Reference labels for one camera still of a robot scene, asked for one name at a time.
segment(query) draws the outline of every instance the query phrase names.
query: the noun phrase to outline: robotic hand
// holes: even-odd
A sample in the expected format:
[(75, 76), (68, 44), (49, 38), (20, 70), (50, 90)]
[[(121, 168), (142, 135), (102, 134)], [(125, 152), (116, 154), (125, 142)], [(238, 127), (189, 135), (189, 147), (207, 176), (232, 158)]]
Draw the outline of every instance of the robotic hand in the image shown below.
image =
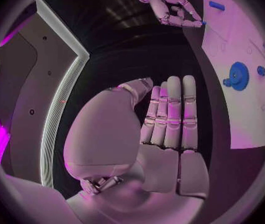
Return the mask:
[[(160, 23), (179, 27), (201, 27), (202, 18), (196, 12), (195, 8), (188, 0), (139, 0), (144, 3), (150, 3), (150, 6)], [(170, 14), (166, 3), (175, 4), (171, 9), (177, 12), (177, 16)], [(185, 13), (182, 7), (189, 12), (195, 21), (185, 20)]]
[[(104, 90), (77, 115), (66, 138), (64, 161), (86, 193), (103, 192), (139, 169), (140, 175), (135, 176), (140, 177), (144, 191), (207, 197), (208, 172), (196, 152), (195, 80), (183, 78), (183, 99), (178, 77), (152, 87), (152, 80), (146, 78)], [(133, 108), (150, 90), (151, 101), (141, 128)]]

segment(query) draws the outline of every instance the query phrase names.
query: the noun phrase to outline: blue gear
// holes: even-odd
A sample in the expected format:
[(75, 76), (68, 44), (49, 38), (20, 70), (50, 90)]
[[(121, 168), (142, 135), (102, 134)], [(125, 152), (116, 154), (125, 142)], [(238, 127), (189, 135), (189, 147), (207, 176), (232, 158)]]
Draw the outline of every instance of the blue gear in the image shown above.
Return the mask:
[(224, 85), (232, 86), (237, 91), (244, 90), (249, 83), (249, 70), (244, 63), (234, 63), (229, 72), (229, 79), (224, 80)]

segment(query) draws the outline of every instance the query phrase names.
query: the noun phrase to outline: small blue knob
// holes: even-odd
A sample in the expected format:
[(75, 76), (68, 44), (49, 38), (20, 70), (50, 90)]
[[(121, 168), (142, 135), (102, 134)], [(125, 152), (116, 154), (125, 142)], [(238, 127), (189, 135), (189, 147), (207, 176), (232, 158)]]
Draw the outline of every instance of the small blue knob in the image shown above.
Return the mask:
[(265, 68), (263, 66), (258, 66), (257, 72), (260, 76), (265, 76)]
[(214, 1), (209, 1), (209, 6), (225, 11), (225, 6)]
[(227, 87), (231, 87), (231, 81), (230, 81), (230, 79), (224, 79), (223, 80), (223, 85), (224, 86), (227, 86)]

